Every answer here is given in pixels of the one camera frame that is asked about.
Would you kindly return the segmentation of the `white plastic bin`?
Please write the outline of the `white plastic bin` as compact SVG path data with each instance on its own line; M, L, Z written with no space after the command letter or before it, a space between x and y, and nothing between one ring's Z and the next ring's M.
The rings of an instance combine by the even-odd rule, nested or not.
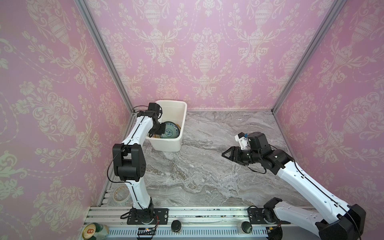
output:
M159 136L146 137L152 147L157 151L163 152L179 152L181 150L183 134L185 130L185 120L187 115L187 103L175 100L158 100L158 105L162 107L162 116L159 119L160 123L172 122L179 128L179 135L176 138L161 138Z

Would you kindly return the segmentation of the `small teal patterned plate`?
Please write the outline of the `small teal patterned plate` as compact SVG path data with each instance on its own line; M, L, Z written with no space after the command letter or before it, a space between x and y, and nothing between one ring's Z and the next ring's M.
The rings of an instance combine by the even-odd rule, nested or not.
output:
M162 139L176 139L180 136L181 128L170 121L165 122L165 132L160 135Z

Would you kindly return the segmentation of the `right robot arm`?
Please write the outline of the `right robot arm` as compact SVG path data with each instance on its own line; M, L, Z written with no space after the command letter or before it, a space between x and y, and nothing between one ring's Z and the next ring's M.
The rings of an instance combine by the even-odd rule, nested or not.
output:
M307 174L285 151L268 143L265 134L243 132L235 136L239 146L232 146L222 157L248 167L260 164L265 172L278 176L300 193L316 213L294 207L280 198L264 204L264 215L270 223L289 222L322 240L360 240L366 211L358 204L350 205Z

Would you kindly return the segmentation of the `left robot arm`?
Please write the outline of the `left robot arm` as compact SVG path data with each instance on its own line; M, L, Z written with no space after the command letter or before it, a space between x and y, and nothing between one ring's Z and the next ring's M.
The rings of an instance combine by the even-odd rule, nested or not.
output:
M114 174L127 186L133 201L129 213L122 215L128 223L157 225L159 222L144 181L146 160L142 145L147 135L165 132L164 125L159 122L161 113L159 104L149 103L147 110L137 113L136 123L123 142L113 146Z

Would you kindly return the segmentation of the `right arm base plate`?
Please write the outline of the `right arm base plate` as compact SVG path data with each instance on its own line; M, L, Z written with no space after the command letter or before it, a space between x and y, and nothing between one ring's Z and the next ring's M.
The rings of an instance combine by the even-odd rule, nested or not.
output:
M281 221L272 210L250 206L247 208L249 222L252 225L290 225L290 222Z

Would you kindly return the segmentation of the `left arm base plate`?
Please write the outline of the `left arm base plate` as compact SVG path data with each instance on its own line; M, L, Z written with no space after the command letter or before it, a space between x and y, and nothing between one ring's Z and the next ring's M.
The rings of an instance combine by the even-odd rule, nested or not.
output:
M132 208L127 217L127 225L166 225L168 223L169 209L154 209L153 213Z

